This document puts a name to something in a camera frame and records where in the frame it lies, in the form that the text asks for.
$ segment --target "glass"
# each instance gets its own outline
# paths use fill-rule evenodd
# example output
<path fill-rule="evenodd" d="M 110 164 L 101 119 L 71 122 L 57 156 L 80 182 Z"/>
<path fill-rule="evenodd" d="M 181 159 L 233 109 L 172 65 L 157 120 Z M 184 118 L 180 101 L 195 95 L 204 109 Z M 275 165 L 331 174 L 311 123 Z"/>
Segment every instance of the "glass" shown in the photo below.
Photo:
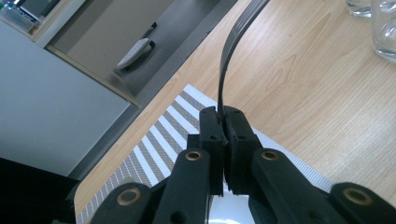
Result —
<path fill-rule="evenodd" d="M 372 0 L 375 52 L 396 63 L 396 0 Z"/>
<path fill-rule="evenodd" d="M 346 8 L 354 17 L 371 17 L 371 0 L 346 0 Z"/>

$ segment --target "white striped mat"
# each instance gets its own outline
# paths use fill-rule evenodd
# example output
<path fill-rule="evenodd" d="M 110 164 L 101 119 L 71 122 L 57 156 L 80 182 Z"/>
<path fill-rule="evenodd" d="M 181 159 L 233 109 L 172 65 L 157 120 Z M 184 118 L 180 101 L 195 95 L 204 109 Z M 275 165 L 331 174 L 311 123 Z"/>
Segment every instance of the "white striped mat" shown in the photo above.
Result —
<path fill-rule="evenodd" d="M 216 105 L 193 86 L 187 85 L 183 92 L 169 105 L 158 121 L 149 129 L 131 154 L 95 194 L 85 209 L 77 216 L 77 223 L 88 221 L 93 211 L 123 179 L 154 186 L 171 174 L 177 154 L 187 146 L 187 134 L 199 133 L 199 111 Z M 330 191 L 332 183 L 323 175 L 296 158 L 285 148 L 253 128 L 264 147 L 278 149 L 285 153 L 311 183 Z"/>

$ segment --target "floor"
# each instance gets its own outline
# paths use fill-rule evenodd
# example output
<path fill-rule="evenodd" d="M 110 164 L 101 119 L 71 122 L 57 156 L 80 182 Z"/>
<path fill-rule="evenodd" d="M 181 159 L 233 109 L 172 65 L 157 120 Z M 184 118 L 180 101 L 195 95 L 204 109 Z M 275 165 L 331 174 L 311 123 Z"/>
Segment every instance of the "floor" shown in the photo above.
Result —
<path fill-rule="evenodd" d="M 236 0 L 175 0 L 146 36 L 156 44 L 130 66 L 115 70 L 140 102 L 130 105 L 69 177 L 83 179 L 188 59 Z"/>

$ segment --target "wooden table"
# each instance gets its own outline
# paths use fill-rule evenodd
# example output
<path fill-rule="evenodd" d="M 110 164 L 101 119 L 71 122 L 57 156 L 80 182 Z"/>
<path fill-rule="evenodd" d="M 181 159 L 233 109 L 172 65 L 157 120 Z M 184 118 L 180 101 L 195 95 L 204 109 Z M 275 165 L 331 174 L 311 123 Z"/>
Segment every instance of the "wooden table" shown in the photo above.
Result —
<path fill-rule="evenodd" d="M 235 4 L 82 182 L 77 214 L 188 83 L 217 99 L 221 50 L 248 3 Z M 224 102 L 331 181 L 396 206 L 396 64 L 375 54 L 370 21 L 344 1 L 272 0 L 235 51 Z"/>

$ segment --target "black cable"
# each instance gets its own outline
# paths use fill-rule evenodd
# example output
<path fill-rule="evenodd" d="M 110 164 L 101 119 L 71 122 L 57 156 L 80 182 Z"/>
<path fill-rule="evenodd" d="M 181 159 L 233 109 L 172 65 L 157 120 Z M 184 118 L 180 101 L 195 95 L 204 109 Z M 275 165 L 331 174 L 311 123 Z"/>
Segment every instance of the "black cable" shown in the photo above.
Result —
<path fill-rule="evenodd" d="M 233 29 L 228 34 L 225 41 L 220 60 L 220 77 L 219 77 L 219 93 L 218 93 L 218 119 L 219 123 L 224 121 L 224 104 L 222 100 L 222 92 L 224 86 L 225 74 L 228 64 L 230 63 L 233 52 L 251 23 L 257 18 L 262 9 L 267 5 L 269 0 L 252 0 L 242 15 L 238 18 Z"/>

